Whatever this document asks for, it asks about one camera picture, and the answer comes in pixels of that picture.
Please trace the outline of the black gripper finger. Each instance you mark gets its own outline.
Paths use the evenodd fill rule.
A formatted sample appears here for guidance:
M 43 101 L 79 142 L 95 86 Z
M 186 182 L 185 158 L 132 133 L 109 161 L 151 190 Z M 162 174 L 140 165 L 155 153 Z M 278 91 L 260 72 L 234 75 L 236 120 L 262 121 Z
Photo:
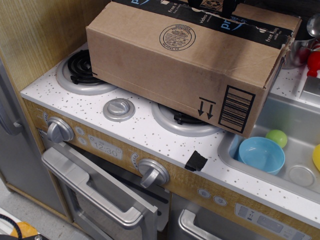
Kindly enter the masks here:
M 201 0 L 188 0 L 188 5 L 192 8 L 198 8 L 201 5 Z
M 224 0 L 222 4 L 222 17 L 231 17 L 237 5 L 237 0 Z

